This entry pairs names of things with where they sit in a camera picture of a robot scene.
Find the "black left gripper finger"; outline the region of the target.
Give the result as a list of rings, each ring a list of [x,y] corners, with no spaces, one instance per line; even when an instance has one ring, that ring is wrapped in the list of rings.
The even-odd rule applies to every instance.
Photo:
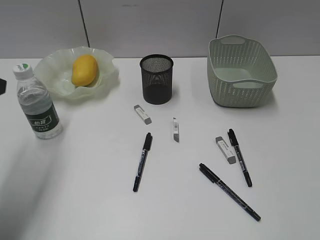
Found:
[[[7,81],[0,78],[0,95],[4,94],[7,89]]]

